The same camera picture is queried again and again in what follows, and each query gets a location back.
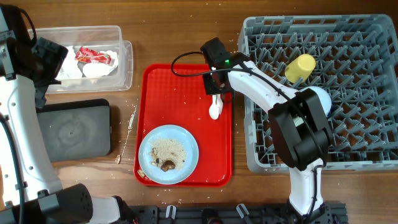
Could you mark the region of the white napkin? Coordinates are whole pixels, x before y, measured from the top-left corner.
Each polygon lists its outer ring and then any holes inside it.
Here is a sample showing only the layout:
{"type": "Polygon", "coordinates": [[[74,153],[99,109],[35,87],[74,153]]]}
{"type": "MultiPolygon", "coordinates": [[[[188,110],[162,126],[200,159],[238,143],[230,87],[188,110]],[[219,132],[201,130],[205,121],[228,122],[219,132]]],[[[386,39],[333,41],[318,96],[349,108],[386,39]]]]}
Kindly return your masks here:
{"type": "Polygon", "coordinates": [[[108,76],[115,68],[118,67],[118,54],[113,51],[100,51],[100,53],[108,54],[111,57],[109,65],[104,63],[81,63],[75,60],[76,53],[73,46],[68,46],[68,54],[62,64],[57,75],[57,80],[97,78],[108,76]]]}

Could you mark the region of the red snack wrapper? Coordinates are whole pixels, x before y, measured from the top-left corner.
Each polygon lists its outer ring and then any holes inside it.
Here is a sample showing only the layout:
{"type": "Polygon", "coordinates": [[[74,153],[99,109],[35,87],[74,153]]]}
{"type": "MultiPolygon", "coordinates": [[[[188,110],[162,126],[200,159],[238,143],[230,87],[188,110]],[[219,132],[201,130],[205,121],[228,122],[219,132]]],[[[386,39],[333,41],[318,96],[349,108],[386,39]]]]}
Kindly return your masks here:
{"type": "Polygon", "coordinates": [[[80,47],[75,55],[75,60],[83,63],[103,63],[109,65],[112,58],[106,53],[97,52],[86,47],[80,47]]]}

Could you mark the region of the white plastic fork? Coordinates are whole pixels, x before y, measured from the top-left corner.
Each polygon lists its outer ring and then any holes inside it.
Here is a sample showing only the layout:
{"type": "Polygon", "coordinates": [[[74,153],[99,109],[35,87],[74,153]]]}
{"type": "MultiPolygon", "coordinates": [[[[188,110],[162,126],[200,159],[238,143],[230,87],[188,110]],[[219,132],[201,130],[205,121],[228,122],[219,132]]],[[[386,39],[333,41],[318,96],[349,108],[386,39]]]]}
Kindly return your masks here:
{"type": "Polygon", "coordinates": [[[220,94],[216,95],[216,104],[218,105],[218,114],[220,115],[223,110],[223,101],[220,94]]]}

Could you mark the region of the yellow plastic cup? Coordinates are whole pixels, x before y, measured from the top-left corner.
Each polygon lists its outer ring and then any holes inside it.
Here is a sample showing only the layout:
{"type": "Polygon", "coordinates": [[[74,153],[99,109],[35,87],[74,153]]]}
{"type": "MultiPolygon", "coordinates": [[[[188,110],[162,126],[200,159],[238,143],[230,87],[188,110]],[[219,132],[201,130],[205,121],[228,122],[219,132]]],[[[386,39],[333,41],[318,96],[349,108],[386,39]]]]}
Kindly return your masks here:
{"type": "Polygon", "coordinates": [[[285,69],[285,77],[291,83],[299,80],[303,83],[313,72],[316,66],[316,60],[309,54],[302,54],[289,63],[285,69]]]}

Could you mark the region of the light blue bowl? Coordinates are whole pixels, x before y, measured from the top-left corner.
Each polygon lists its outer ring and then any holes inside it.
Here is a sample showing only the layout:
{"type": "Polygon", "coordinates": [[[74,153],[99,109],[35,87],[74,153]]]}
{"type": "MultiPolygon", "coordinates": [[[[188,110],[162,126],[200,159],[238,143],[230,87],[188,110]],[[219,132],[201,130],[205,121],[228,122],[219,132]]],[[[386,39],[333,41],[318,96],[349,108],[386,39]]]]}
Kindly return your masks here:
{"type": "Polygon", "coordinates": [[[311,89],[318,95],[320,103],[322,104],[322,108],[325,112],[325,115],[328,116],[332,107],[332,101],[330,95],[326,92],[326,90],[317,86],[310,86],[309,89],[311,89]]]}

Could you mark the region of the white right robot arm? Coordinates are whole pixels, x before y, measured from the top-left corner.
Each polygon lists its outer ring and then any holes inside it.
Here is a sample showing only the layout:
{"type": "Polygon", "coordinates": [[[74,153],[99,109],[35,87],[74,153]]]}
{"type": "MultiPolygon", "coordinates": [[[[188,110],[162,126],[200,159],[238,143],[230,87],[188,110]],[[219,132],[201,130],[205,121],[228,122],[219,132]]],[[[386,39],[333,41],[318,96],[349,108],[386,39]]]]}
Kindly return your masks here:
{"type": "Polygon", "coordinates": [[[324,204],[320,175],[332,145],[328,93],[316,86],[296,90],[275,81],[248,56],[229,53],[217,37],[205,42],[200,53],[209,66],[203,75],[206,94],[240,92],[268,115],[274,150],[289,167],[289,205],[306,223],[318,218],[324,204]]]}

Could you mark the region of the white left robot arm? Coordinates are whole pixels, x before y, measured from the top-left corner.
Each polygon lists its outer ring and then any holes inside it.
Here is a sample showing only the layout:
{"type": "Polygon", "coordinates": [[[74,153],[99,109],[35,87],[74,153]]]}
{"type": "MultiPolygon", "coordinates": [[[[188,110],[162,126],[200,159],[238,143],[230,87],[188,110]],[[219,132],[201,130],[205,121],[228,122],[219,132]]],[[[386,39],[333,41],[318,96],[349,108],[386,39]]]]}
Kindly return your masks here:
{"type": "Polygon", "coordinates": [[[1,222],[139,223],[121,197],[91,196],[83,184],[63,188],[50,162],[37,110],[67,53],[37,37],[25,10],[1,5],[1,222]]]}

